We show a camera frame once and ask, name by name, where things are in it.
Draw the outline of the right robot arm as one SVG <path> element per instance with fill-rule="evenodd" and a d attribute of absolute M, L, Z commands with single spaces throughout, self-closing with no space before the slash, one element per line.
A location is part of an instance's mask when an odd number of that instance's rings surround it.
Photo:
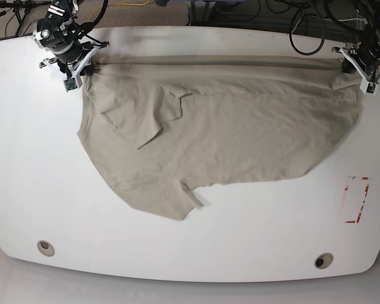
<path fill-rule="evenodd" d="M 34 42 L 54 55 L 39 63 L 39 68 L 48 67 L 59 74 L 66 91 L 82 86 L 86 68 L 91 58 L 109 42 L 98 41 L 89 36 L 89 32 L 99 23 L 108 7 L 103 1 L 99 15 L 92 22 L 78 24 L 75 19 L 79 12 L 79 1 L 53 1 L 45 17 L 36 22 L 32 33 Z"/>

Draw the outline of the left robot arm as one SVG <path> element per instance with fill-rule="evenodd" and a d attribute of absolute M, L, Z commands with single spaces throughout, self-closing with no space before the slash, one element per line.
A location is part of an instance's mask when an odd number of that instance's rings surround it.
<path fill-rule="evenodd" d="M 344 47 L 333 47 L 332 51 L 343 56 L 342 71 L 361 76 L 360 90 L 375 95 L 380 79 L 380 1 L 355 1 L 357 13 L 365 19 L 365 27 L 355 29 L 336 19 L 323 2 L 326 15 L 339 27 L 358 37 L 358 42 L 347 42 Z"/>

